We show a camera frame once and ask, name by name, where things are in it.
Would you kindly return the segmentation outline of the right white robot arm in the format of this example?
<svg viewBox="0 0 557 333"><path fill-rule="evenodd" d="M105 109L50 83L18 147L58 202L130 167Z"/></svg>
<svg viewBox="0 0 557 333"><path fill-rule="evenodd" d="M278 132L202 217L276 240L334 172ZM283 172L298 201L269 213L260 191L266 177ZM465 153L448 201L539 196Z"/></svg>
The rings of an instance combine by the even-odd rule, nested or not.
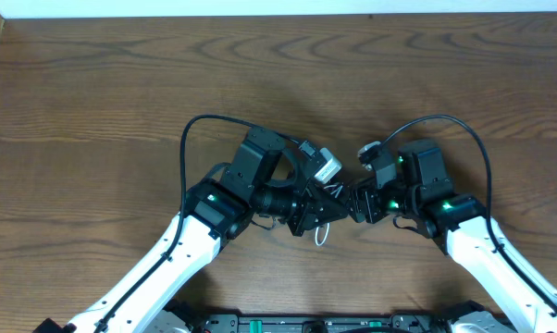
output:
<svg viewBox="0 0 557 333"><path fill-rule="evenodd" d="M348 209L356 222L411 219L486 290L519 332L557 332L557 289L509 242L474 195L454 189L440 148L406 143L396 154L381 142L360 149L373 177L355 184Z"/></svg>

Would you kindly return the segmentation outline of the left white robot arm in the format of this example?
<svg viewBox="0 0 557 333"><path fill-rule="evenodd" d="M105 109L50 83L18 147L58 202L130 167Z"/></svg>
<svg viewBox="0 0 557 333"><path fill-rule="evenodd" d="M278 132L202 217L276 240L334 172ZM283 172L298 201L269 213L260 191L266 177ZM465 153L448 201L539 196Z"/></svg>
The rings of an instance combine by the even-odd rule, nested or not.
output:
<svg viewBox="0 0 557 333"><path fill-rule="evenodd" d="M301 236L347 216L327 190L341 169L327 148L308 141L292 151L269 129L249 129L232 162L219 164L185 194L179 212L154 247L119 283L60 326L39 332L146 332L179 289L236 239L255 215Z"/></svg>

